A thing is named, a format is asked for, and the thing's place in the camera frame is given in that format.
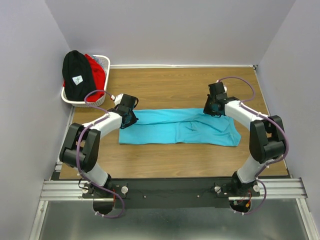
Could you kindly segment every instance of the laundry basket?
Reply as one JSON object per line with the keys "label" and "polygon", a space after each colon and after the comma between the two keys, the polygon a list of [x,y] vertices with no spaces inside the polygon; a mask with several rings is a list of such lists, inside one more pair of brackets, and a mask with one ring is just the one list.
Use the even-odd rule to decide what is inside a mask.
{"label": "laundry basket", "polygon": [[[102,56],[102,55],[93,55],[96,58],[98,58],[100,60],[100,62],[102,63],[102,66],[104,68],[105,71],[105,82],[104,82],[104,90],[107,89],[107,85],[108,85],[108,78],[109,78],[109,72],[110,72],[110,60],[109,58],[107,58],[106,56]],[[67,99],[66,96],[66,92],[65,92],[65,87],[62,87],[62,91],[61,91],[61,98],[63,101],[65,101],[68,104],[71,104],[75,107],[78,108],[89,108],[89,106],[86,105],[86,103],[84,101],[70,101]],[[89,102],[90,105],[98,107],[101,104],[104,103],[106,98],[106,94],[104,94],[102,97],[100,97],[96,102]]]}

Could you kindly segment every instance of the pile of clothes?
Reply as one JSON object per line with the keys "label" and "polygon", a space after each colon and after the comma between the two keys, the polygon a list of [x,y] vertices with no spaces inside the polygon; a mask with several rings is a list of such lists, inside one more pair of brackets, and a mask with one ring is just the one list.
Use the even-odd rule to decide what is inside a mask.
{"label": "pile of clothes", "polygon": [[[104,90],[106,72],[101,61],[92,55],[70,51],[63,60],[62,76],[64,91],[70,101],[83,102],[85,96],[94,90]],[[104,95],[96,92],[87,98],[94,103]]]}

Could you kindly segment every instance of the wood surface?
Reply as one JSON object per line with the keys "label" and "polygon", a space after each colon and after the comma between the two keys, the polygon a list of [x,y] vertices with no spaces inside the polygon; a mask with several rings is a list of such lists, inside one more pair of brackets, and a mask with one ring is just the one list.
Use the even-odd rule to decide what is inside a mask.
{"label": "wood surface", "polygon": [[[142,68],[111,69],[107,91],[113,95],[126,93],[139,98],[139,109],[203,108],[208,84],[227,76],[239,76],[248,80],[256,90],[254,100],[247,105],[267,113],[257,78],[252,68]],[[241,100],[251,97],[251,89],[240,80],[223,81],[228,96]],[[113,107],[106,98],[101,106]],[[73,122],[87,123],[102,113],[93,108],[76,108]],[[119,131],[115,130],[101,139],[98,163],[113,178],[174,178],[231,176],[249,156],[249,131],[235,121],[241,134],[237,147],[211,144],[119,144]],[[287,175],[283,162],[266,169],[264,176]],[[77,179],[76,171],[62,166],[60,179]]]}

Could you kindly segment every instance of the turquoise cloth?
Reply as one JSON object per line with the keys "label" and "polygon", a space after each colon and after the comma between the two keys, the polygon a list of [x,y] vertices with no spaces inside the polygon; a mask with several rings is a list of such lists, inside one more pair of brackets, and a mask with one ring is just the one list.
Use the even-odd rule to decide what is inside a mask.
{"label": "turquoise cloth", "polygon": [[241,136],[228,116],[212,117],[202,108],[135,110],[138,122],[120,129],[120,144],[215,144],[238,146]]}

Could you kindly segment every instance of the white label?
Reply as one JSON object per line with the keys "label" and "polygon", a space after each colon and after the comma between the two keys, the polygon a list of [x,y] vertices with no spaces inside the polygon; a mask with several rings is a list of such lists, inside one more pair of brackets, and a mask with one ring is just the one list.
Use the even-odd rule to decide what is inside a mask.
{"label": "white label", "polygon": [[82,83],[84,80],[82,79],[82,76],[74,76],[72,78],[73,82],[75,83],[75,85],[78,85],[79,83]]}

